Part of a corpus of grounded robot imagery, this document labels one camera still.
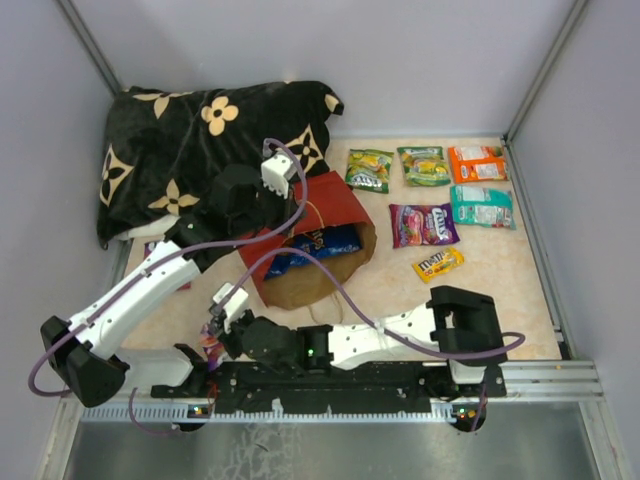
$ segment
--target yellow candy bag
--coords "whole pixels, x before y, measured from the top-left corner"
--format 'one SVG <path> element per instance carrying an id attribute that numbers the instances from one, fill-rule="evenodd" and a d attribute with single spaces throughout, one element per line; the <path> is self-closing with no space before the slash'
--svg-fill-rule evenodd
<path id="1" fill-rule="evenodd" d="M 424 283 L 429 283 L 436 275 L 447 273 L 463 263 L 462 254 L 453 247 L 447 247 L 423 262 L 414 263 L 413 269 Z"/>

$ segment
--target gray wall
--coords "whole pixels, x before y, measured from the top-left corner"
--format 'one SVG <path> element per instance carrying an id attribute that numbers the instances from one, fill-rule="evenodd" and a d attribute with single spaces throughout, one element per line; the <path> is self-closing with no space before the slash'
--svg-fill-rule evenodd
<path id="1" fill-rule="evenodd" d="M 0 478 L 31 479 L 56 399 L 27 389 L 40 324 L 85 307 L 110 255 L 95 230 L 100 142 L 110 96 L 54 2 L 0 15 Z M 47 367 L 43 388 L 60 388 Z"/>
<path id="2" fill-rule="evenodd" d="M 515 142 L 569 326 L 640 475 L 640 2 L 593 1 Z"/>
<path id="3" fill-rule="evenodd" d="M 125 84 L 323 80 L 334 134 L 406 136 L 506 131 L 572 0 L 75 3 Z"/>

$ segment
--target pillow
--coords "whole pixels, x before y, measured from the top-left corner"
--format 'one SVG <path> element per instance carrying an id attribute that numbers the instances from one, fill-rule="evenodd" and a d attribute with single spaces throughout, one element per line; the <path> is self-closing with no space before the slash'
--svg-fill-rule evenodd
<path id="1" fill-rule="evenodd" d="M 259 170 L 267 137 L 291 148 L 308 176 L 328 172 L 325 121 L 343 109 L 320 82 L 182 93 L 132 87 L 119 93 L 106 125 L 101 245 L 168 214 L 206 210 L 212 180 L 226 165 Z"/>

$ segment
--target cable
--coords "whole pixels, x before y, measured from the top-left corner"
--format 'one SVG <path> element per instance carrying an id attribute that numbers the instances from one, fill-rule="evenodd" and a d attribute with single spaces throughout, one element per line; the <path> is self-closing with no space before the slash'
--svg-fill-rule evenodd
<path id="1" fill-rule="evenodd" d="M 153 435 L 155 437 L 173 437 L 176 435 L 180 435 L 180 430 L 172 429 L 172 430 L 151 430 L 144 425 L 142 425 L 137 419 L 135 414 L 133 413 L 133 399 L 136 396 L 136 392 L 138 391 L 138 387 L 135 387 L 131 390 L 131 395 L 129 395 L 129 418 L 131 419 L 131 423 L 135 425 L 136 428 L 142 430 L 144 433 L 148 433 L 149 435 Z"/>
<path id="2" fill-rule="evenodd" d="M 295 156 L 295 154 L 289 149 L 289 147 L 287 147 L 284 143 L 274 138 L 266 138 L 264 140 L 263 150 L 265 152 L 267 150 L 270 151 L 271 145 L 275 145 L 276 147 L 282 149 L 282 151 L 284 151 L 284 153 L 286 153 L 289 156 L 289 158 L 293 162 L 293 165 L 296 168 L 298 177 L 300 178 L 302 195 L 300 199 L 300 204 L 298 205 L 298 209 L 294 212 L 293 216 L 289 220 L 284 222 L 282 225 L 280 225 L 278 228 L 271 230 L 270 232 L 265 233 L 264 235 L 259 235 L 254 238 L 247 238 L 243 240 L 222 240 L 222 241 L 216 241 L 216 242 L 199 243 L 197 245 L 192 245 L 190 247 L 183 248 L 177 252 L 167 255 L 166 257 L 161 258 L 157 262 L 150 265 L 146 270 L 140 272 L 138 275 L 131 278 L 129 282 L 127 282 L 122 288 L 120 288 L 111 297 L 109 297 L 100 307 L 98 307 L 91 315 L 87 317 L 87 319 L 85 320 L 85 323 L 79 325 L 78 327 L 74 328 L 69 333 L 64 335 L 62 338 L 60 338 L 60 340 L 58 340 L 51 347 L 49 347 L 49 349 L 45 351 L 45 353 L 40 358 L 38 358 L 33 368 L 31 369 L 31 372 L 29 372 L 29 378 L 27 380 L 29 390 L 31 390 L 31 392 L 33 392 L 34 394 L 40 397 L 58 397 L 61 395 L 66 395 L 68 393 L 71 393 L 71 390 L 69 389 L 59 390 L 57 392 L 48 392 L 46 390 L 41 390 L 40 388 L 38 388 L 38 386 L 35 383 L 36 375 L 38 374 L 42 366 L 45 363 L 47 363 L 47 361 L 64 344 L 66 344 L 69 340 L 76 337 L 79 333 L 81 333 L 83 330 L 85 330 L 91 324 L 93 324 L 98 319 L 98 317 L 100 317 L 100 315 L 102 315 L 109 307 L 111 307 L 115 302 L 117 302 L 127 291 L 129 291 L 129 289 L 131 289 L 131 287 L 133 287 L 136 283 L 138 283 L 143 278 L 147 277 L 149 273 L 153 272 L 154 270 L 161 267 L 165 263 L 173 260 L 174 258 L 181 257 L 182 255 L 185 255 L 187 253 L 197 252 L 199 250 L 206 250 L 208 248 L 239 247 L 243 245 L 252 245 L 254 243 L 262 242 L 264 240 L 268 240 L 269 238 L 273 238 L 295 224 L 296 220 L 298 220 L 298 218 L 304 212 L 305 206 L 307 204 L 307 198 L 309 197 L 309 188 L 307 185 L 307 178 L 304 174 L 304 169 L 302 168 L 300 161 Z M 237 290 L 238 290 L 237 288 L 232 289 L 231 292 L 222 299 L 221 301 L 222 305 L 226 304 Z"/>
<path id="3" fill-rule="evenodd" d="M 273 257 L 275 255 L 279 255 L 281 253 L 291 253 L 291 254 L 295 254 L 295 255 L 300 255 L 300 256 L 306 258 L 307 260 L 309 260 L 311 263 L 313 263 L 320 270 L 322 270 L 322 272 L 327 277 L 329 277 L 329 280 L 331 280 L 333 282 L 333 284 L 336 286 L 336 289 L 338 290 L 338 292 L 340 292 L 340 294 L 344 298 L 345 302 L 347 302 L 347 304 L 351 307 L 351 309 L 355 312 L 355 314 L 358 315 L 362 319 L 362 321 L 364 323 L 366 323 L 367 325 L 369 325 L 371 328 L 377 329 L 376 322 L 371 320 L 369 317 L 367 317 L 362 312 L 362 310 L 360 310 L 360 308 L 358 308 L 358 306 L 353 302 L 353 300 L 351 299 L 349 294 L 345 291 L 344 287 L 342 285 L 340 285 L 340 282 L 338 281 L 338 279 L 336 277 L 334 277 L 334 275 L 329 271 L 329 269 L 327 269 L 327 267 L 325 267 L 322 263 L 320 263 L 320 261 L 317 258 L 312 257 L 307 252 L 305 252 L 303 250 L 298 250 L 296 248 L 282 247 L 282 248 L 277 248 L 275 250 L 272 250 L 270 252 L 265 253 L 253 265 L 251 265 L 251 267 L 242 275 L 242 277 L 240 277 L 240 280 L 238 280 L 238 282 L 233 286 L 231 291 L 232 292 L 238 291 L 238 289 L 242 287 L 242 285 L 249 279 L 249 277 L 253 274 L 253 272 L 255 272 L 258 269 L 258 267 L 260 267 L 260 265 L 262 263 L 266 262 L 271 257 Z M 222 307 L 220 306 L 220 304 L 218 304 L 216 306 L 216 308 L 220 308 L 220 310 L 223 307 L 224 307 L 224 304 L 222 305 Z M 406 345 L 409 348 L 417 350 L 418 352 L 421 352 L 421 353 L 424 353 L 425 355 L 430 355 L 430 356 L 436 357 L 436 358 L 443 358 L 445 360 L 480 360 L 480 359 L 483 359 L 483 358 L 491 358 L 491 357 L 495 357 L 496 355 L 502 355 L 504 353 L 510 352 L 514 348 L 518 348 L 525 341 L 525 336 L 522 333 L 504 332 L 502 334 L 503 337 L 516 337 L 516 340 L 514 342 L 510 343 L 509 345 L 504 346 L 504 347 L 494 348 L 494 349 L 491 349 L 491 350 L 485 350 L 483 352 L 446 353 L 446 352 L 439 352 L 437 350 L 431 350 L 429 348 L 423 347 L 422 345 L 415 344 L 415 343 L 407 340 L 403 336 L 398 335 L 397 333 L 395 333 L 395 332 L 393 332 L 391 330 L 388 330 L 386 328 L 383 329 L 383 333 L 385 335 L 387 335 L 388 337 L 393 338 L 397 342 L 400 342 L 400 343 L 402 343 L 403 345 Z"/>
<path id="4" fill-rule="evenodd" d="M 476 412 L 476 416 L 473 418 L 473 423 L 471 424 L 471 432 L 475 432 L 478 427 L 478 422 L 480 421 L 480 415 L 482 414 L 482 409 L 485 407 L 487 403 L 487 384 L 482 383 L 482 391 L 480 392 L 480 399 L 478 403 L 478 411 Z"/>

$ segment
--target snack bag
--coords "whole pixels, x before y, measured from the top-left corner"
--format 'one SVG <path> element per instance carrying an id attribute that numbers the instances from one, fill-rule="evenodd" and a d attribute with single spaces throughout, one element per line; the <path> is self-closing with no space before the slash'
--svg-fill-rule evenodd
<path id="1" fill-rule="evenodd" d="M 516 229 L 510 191 L 458 185 L 451 187 L 451 204 L 456 223 Z"/>
<path id="2" fill-rule="evenodd" d="M 442 147 L 398 148 L 407 185 L 438 187 L 451 183 Z"/>
<path id="3" fill-rule="evenodd" d="M 451 204 L 389 205 L 393 248 L 413 245 L 450 245 L 460 241 Z"/>
<path id="4" fill-rule="evenodd" d="M 358 232 L 353 224 L 301 233 L 283 246 L 299 248 L 318 260 L 343 253 L 357 252 L 362 248 Z M 289 267 L 301 267 L 308 264 L 309 260 L 301 255 L 281 253 L 275 256 L 264 278 L 269 280 L 284 275 Z"/>
<path id="5" fill-rule="evenodd" d="M 456 183 L 508 179 L 502 147 L 451 147 L 449 158 Z"/>
<path id="6" fill-rule="evenodd" d="M 345 183 L 360 190 L 389 193 L 389 171 L 393 152 L 350 150 Z"/>
<path id="7" fill-rule="evenodd" d="M 447 273 L 463 263 L 462 254 L 453 247 L 447 247 L 425 261 L 414 263 L 412 266 L 422 281 L 429 283 L 433 277 Z"/>

